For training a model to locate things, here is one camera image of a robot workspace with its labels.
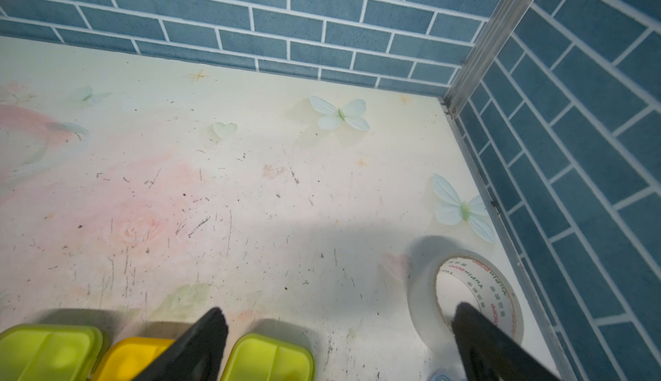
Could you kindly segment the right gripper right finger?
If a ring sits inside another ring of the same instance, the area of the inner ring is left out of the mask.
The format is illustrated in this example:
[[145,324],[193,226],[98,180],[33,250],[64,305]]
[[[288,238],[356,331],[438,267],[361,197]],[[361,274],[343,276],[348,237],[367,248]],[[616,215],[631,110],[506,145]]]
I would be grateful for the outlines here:
[[559,380],[468,303],[457,306],[452,331],[469,381]]

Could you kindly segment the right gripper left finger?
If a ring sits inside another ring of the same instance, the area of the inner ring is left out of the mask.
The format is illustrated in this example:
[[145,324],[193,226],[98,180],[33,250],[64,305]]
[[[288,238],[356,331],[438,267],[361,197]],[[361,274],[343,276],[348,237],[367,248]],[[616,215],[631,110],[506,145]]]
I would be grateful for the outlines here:
[[219,307],[213,307],[154,362],[140,372],[138,380],[219,379],[229,327]]

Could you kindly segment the orange pillbox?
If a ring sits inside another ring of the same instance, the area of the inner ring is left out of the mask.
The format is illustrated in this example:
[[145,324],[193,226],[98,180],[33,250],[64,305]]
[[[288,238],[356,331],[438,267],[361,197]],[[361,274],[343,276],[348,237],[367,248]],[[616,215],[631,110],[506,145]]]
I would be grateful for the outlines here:
[[133,380],[173,343],[174,340],[145,337],[120,341],[103,355],[92,380]]

